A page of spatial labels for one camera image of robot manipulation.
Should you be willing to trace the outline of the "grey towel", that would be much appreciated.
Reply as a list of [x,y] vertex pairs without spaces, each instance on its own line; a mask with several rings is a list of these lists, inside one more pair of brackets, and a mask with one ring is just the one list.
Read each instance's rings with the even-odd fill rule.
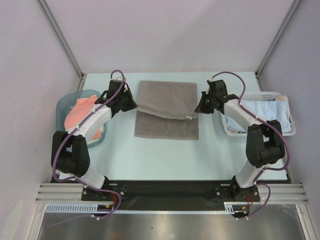
[[134,136],[146,139],[199,139],[199,119],[195,109],[198,89],[195,82],[141,80]]

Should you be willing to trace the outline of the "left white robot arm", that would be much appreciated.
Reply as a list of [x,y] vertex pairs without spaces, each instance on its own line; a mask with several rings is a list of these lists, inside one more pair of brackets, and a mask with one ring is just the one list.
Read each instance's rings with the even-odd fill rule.
[[68,174],[65,181],[76,180],[92,187],[92,194],[99,200],[110,195],[107,178],[91,166],[88,143],[96,132],[117,113],[135,109],[131,90],[123,76],[111,79],[108,90],[104,91],[93,104],[92,109],[75,126],[66,131],[56,131],[52,137],[52,176],[62,182],[56,171]]

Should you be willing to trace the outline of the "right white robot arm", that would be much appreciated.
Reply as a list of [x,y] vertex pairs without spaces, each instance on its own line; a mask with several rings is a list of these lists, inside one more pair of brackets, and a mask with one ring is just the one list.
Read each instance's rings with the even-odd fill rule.
[[230,195],[236,201],[248,196],[251,188],[264,171],[281,171],[273,165],[285,157],[285,144],[281,124],[267,121],[246,108],[235,94],[228,94],[223,80],[208,80],[208,90],[201,93],[196,113],[212,114],[215,110],[236,121],[246,132],[243,168],[233,177]]

